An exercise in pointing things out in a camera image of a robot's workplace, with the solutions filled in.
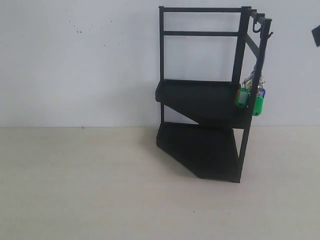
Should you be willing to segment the black object at right edge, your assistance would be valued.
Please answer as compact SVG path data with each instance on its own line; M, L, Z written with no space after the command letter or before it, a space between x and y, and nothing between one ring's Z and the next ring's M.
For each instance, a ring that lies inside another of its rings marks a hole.
M317 47L320 46L320 25L311 30L314 43Z

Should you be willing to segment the black metal shelf rack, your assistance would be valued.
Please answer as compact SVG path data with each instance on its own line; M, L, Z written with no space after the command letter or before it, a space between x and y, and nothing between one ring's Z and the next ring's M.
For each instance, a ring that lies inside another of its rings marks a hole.
M237 31L165 30L166 13L238 13ZM265 89L262 69L272 20L250 6L159 7L159 83L155 100L191 123L160 117L156 145L196 177L241 181L253 117L261 114ZM229 81L165 78L165 37L235 37Z

